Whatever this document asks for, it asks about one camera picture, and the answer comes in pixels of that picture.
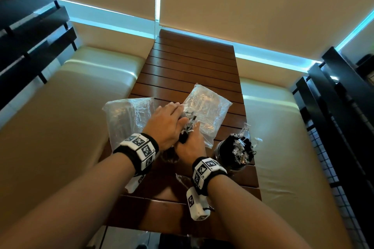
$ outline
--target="wooden table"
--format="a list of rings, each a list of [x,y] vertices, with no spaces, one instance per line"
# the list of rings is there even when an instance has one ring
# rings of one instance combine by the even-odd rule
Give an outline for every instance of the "wooden table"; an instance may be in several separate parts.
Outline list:
[[[182,103],[199,83],[230,100],[233,105],[214,140],[216,145],[246,122],[243,95],[234,48],[161,30],[129,98],[155,97],[155,106],[170,101]],[[110,155],[107,144],[102,159]],[[231,178],[258,199],[261,194],[254,161]],[[133,194],[119,197],[107,225],[162,233],[192,235],[227,240],[216,213],[205,221],[193,221],[187,206],[186,188],[175,173],[192,176],[192,169],[179,161],[165,163],[160,158]]]

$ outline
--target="black wooden railing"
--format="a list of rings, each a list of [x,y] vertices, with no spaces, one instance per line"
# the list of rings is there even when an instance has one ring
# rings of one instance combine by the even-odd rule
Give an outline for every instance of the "black wooden railing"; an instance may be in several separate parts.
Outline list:
[[[312,66],[309,76],[297,82],[293,94],[300,93],[305,105],[300,110],[303,119],[313,121],[339,178],[338,184],[347,195],[368,245],[374,248],[371,127],[374,126],[374,87],[367,79],[373,70],[374,58],[367,55],[358,67],[353,67],[333,47],[322,58],[322,64]]]
[[[46,12],[34,14],[52,3]],[[0,37],[0,110],[35,77],[46,83],[41,72],[70,44],[76,50],[77,37],[68,20],[57,0],[0,0],[0,31],[6,32]],[[64,32],[48,40],[61,27]]]

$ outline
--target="wristband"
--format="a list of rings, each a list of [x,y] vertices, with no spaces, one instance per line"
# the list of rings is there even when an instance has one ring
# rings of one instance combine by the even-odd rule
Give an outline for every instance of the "wristband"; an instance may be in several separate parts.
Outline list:
[[[208,183],[217,175],[227,175],[224,169],[216,160],[210,157],[199,157],[192,164],[193,175],[191,180],[199,195],[208,196]]]
[[[145,133],[134,133],[120,143],[113,153],[123,153],[131,160],[135,176],[149,172],[159,151],[157,142]]]

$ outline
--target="cushioned bench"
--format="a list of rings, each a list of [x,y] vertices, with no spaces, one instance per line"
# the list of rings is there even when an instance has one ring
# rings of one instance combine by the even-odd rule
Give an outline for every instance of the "cushioned bench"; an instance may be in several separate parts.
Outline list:
[[[246,78],[241,87],[252,135],[263,139],[255,156],[262,201],[313,248],[351,248],[292,93]]]
[[[0,130],[0,231],[95,165],[145,60],[82,47]]]

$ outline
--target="forearm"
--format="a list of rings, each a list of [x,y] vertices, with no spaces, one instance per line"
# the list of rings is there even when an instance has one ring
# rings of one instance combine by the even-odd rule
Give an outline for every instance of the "forearm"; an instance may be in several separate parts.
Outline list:
[[[236,248],[310,248],[280,216],[229,177],[213,177],[208,194]]]
[[[114,154],[45,200],[4,235],[1,248],[81,248],[102,225],[135,169]]]

